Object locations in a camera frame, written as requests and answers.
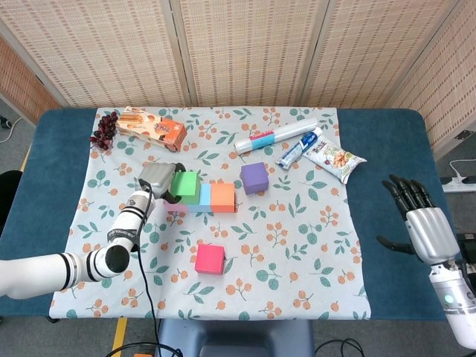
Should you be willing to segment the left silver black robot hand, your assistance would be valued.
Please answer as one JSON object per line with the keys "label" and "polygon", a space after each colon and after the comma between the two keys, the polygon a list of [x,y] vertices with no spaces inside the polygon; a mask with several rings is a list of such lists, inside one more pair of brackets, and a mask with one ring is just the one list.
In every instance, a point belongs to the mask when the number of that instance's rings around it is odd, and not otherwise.
{"label": "left silver black robot hand", "polygon": [[182,163],[149,163],[135,180],[135,189],[151,193],[155,200],[177,204],[181,196],[171,193],[170,188],[176,174],[185,171]]}

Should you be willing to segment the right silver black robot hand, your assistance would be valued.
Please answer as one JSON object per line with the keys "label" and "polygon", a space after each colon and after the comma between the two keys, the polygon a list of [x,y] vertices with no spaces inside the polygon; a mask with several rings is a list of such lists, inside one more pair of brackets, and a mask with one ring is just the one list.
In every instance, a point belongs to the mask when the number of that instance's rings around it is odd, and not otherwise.
{"label": "right silver black robot hand", "polygon": [[394,200],[410,242],[393,242],[380,235],[377,241],[391,251],[416,255],[430,266],[454,260],[460,253],[459,245],[446,215],[436,206],[426,187],[394,174],[389,178],[382,184]]}

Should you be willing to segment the green foam cube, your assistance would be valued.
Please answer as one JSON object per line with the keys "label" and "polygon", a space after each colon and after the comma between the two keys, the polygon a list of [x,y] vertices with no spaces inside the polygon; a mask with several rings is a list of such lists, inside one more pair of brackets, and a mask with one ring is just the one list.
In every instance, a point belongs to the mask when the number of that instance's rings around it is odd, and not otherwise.
{"label": "green foam cube", "polygon": [[173,196],[180,197],[178,201],[184,205],[195,205],[199,203],[200,180],[196,172],[177,172],[174,175],[170,186]]}

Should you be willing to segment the light blue foam cube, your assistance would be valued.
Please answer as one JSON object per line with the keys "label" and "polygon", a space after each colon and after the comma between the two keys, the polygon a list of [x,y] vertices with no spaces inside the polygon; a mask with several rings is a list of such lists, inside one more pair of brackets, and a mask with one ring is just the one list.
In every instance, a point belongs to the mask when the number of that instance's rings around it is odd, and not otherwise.
{"label": "light blue foam cube", "polygon": [[195,213],[211,213],[211,185],[201,184],[199,201],[196,204],[188,204],[188,210]]}

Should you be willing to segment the orange foam cube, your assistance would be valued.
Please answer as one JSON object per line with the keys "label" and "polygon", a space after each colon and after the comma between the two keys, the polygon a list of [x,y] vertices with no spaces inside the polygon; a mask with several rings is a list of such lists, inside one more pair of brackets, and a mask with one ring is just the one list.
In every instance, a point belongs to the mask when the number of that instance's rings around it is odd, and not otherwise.
{"label": "orange foam cube", "polygon": [[235,186],[233,183],[211,185],[210,206],[213,213],[235,212]]}

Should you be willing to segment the magenta red foam cube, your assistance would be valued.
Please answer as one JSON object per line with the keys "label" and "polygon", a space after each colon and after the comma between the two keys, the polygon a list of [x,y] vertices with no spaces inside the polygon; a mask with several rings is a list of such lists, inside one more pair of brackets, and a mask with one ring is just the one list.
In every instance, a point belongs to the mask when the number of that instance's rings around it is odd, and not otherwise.
{"label": "magenta red foam cube", "polygon": [[194,269],[200,274],[222,275],[225,248],[220,245],[198,245]]}

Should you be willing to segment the purple foam cube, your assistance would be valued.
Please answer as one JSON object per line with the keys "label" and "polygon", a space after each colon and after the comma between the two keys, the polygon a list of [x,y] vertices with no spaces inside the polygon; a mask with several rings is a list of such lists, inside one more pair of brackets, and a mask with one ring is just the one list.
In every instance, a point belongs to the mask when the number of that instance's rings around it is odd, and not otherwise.
{"label": "purple foam cube", "polygon": [[242,186],[244,187],[246,195],[259,193],[268,189],[268,172],[263,162],[242,166],[239,177],[242,180]]}

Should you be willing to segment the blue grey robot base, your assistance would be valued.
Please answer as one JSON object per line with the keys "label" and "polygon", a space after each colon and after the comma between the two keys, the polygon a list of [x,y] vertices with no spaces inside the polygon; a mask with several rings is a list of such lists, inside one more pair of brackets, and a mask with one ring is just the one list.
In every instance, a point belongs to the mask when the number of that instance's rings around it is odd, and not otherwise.
{"label": "blue grey robot base", "polygon": [[159,341],[184,357],[315,357],[312,322],[165,320]]}

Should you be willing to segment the black box with label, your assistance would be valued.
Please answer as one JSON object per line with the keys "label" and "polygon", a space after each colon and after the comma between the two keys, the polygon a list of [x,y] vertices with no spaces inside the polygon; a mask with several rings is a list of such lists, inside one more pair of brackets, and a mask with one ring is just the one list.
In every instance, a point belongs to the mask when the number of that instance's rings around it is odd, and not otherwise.
{"label": "black box with label", "polygon": [[470,274],[476,274],[476,234],[457,234],[462,259]]}

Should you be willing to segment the orange biscuit box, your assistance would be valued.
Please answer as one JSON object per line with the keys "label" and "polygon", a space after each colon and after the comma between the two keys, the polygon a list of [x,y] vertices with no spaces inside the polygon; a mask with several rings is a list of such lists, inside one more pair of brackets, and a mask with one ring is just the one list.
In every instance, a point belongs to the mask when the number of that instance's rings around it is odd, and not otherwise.
{"label": "orange biscuit box", "polygon": [[142,141],[179,152],[187,135],[183,123],[134,107],[126,107],[116,122],[117,131]]}

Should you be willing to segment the white power strip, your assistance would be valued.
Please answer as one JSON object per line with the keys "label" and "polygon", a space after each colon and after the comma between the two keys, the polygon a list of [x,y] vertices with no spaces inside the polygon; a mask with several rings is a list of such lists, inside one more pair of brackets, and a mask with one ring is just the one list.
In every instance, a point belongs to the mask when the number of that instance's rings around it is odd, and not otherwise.
{"label": "white power strip", "polygon": [[476,192],[476,176],[441,177],[443,191],[445,193],[471,193]]}

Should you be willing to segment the dark red grape bunch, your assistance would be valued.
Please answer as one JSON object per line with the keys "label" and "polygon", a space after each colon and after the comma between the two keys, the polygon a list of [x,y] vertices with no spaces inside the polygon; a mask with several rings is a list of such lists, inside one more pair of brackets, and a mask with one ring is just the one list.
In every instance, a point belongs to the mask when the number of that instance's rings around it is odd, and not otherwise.
{"label": "dark red grape bunch", "polygon": [[110,112],[101,117],[97,129],[93,131],[89,142],[93,147],[101,150],[108,150],[112,146],[113,139],[116,135],[116,123],[118,121],[118,113]]}

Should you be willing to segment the clear cling film roll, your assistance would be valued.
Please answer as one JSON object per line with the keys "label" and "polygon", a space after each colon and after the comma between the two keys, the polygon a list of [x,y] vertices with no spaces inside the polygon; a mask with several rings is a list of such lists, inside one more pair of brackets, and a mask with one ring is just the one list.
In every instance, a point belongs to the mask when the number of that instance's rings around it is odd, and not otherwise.
{"label": "clear cling film roll", "polygon": [[252,135],[248,138],[240,139],[234,142],[234,149],[238,155],[246,152],[260,149],[276,142],[284,141],[289,138],[311,132],[318,126],[317,118],[299,120],[285,126],[271,129],[258,135]]}

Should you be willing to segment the white nut snack bag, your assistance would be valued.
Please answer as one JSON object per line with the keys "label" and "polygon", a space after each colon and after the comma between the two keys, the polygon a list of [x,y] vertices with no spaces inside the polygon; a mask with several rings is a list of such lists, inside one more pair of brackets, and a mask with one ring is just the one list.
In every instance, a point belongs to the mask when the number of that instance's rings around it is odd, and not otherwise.
{"label": "white nut snack bag", "polygon": [[334,175],[342,184],[347,184],[358,165],[367,162],[365,158],[342,149],[324,135],[318,137],[303,157]]}

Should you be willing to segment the floral print tablecloth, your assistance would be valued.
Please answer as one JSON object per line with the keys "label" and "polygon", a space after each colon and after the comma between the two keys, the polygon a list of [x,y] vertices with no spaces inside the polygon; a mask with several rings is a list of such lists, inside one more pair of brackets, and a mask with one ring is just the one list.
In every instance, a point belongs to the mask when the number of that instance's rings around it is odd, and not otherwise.
{"label": "floral print tablecloth", "polygon": [[[360,242],[346,187],[301,159],[288,170],[275,161],[292,145],[272,144],[237,155],[234,142],[306,118],[317,118],[338,141],[329,108],[154,108],[184,124],[180,152],[116,135],[112,148],[92,148],[66,251],[82,256],[106,245],[106,235],[149,163],[180,162],[204,184],[233,183],[234,213],[168,213],[157,202],[141,234],[140,252],[111,279],[57,292],[54,318],[264,320],[370,317]],[[241,167],[263,162],[266,191],[245,194]],[[194,269],[198,245],[225,248],[222,275]]]}

